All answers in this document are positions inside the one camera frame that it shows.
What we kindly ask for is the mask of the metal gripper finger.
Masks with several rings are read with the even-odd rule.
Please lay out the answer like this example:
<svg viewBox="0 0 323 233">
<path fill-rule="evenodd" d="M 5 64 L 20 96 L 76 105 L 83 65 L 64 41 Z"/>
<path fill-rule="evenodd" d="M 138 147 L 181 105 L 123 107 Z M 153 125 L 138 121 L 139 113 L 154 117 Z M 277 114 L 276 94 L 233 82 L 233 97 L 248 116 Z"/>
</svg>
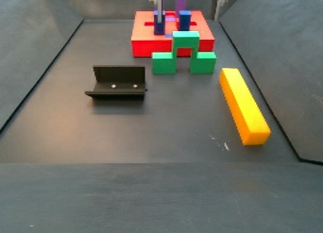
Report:
<svg viewBox="0 0 323 233">
<path fill-rule="evenodd" d="M 149 0 L 154 3 L 157 12 L 158 12 L 158 23 L 162 22 L 162 0 Z"/>
<path fill-rule="evenodd" d="M 216 1 L 214 20 L 218 20 L 221 7 L 224 6 L 224 4 L 226 2 L 228 2 L 228 0 L 217 0 Z"/>
</svg>

